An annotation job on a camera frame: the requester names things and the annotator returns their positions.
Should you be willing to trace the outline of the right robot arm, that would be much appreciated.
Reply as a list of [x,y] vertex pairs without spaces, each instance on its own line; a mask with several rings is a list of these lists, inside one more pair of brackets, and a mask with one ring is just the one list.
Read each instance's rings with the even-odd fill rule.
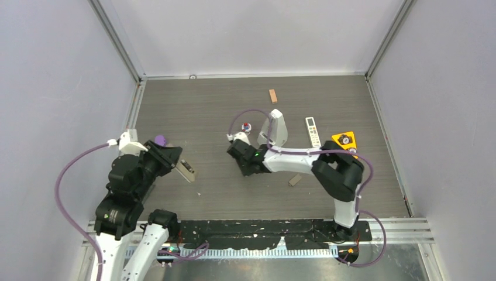
[[294,172],[313,175],[333,198],[333,227],[341,240],[357,233],[357,202],[363,188],[364,165],[356,154],[328,140],[321,147],[289,149],[251,144],[235,139],[227,153],[235,159],[243,176],[260,173]]

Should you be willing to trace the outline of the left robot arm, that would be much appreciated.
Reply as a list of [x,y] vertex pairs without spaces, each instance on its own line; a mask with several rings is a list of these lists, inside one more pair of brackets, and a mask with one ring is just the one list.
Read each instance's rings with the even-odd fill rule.
[[139,246],[125,262],[125,253],[154,182],[169,174],[182,154],[179,146],[161,146],[151,140],[130,145],[130,152],[121,152],[112,162],[108,193],[95,212],[95,264],[99,271],[92,275],[93,280],[143,280],[162,245],[175,241],[180,233],[176,213],[154,210]]

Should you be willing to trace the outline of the grey battery cover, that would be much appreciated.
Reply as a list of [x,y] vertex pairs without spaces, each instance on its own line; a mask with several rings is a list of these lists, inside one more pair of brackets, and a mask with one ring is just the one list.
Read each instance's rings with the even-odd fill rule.
[[300,174],[296,174],[288,181],[288,185],[294,187],[296,184],[298,184],[301,181],[301,179],[302,176]]

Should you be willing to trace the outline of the grey rounded remote control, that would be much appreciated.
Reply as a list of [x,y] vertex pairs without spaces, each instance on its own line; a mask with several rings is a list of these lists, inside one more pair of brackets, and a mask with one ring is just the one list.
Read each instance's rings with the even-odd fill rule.
[[196,180],[197,173],[195,169],[185,159],[180,159],[175,169],[187,182],[193,183]]

